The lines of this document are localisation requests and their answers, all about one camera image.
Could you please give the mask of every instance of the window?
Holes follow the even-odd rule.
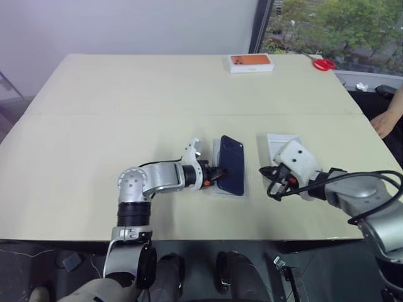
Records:
[[[318,53],[339,70],[403,76],[402,0],[273,0],[259,52]]]

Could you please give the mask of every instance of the orange phone image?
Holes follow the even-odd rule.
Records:
[[[266,55],[233,55],[231,61],[234,65],[261,65],[270,64]]]

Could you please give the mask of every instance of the blue smartphone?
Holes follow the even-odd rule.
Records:
[[[217,186],[237,196],[244,194],[244,146],[240,142],[223,135],[219,152],[219,167],[227,175],[217,180]]]

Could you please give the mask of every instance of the red scissors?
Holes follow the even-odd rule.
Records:
[[[328,59],[315,59],[314,57],[311,57],[309,54],[305,52],[303,52],[303,54],[312,60],[312,65],[317,70],[328,71],[336,68],[336,63],[334,63],[333,61],[330,61]]]

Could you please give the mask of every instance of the white table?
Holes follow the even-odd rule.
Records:
[[[337,78],[300,55],[274,55],[268,74],[228,74],[221,59],[68,56],[0,145],[0,238],[109,240],[122,170],[176,159],[193,137],[211,160],[223,134],[244,143],[249,197],[157,195],[153,239],[361,238],[326,201],[268,198],[258,172],[267,133],[300,135],[325,170],[401,171]]]

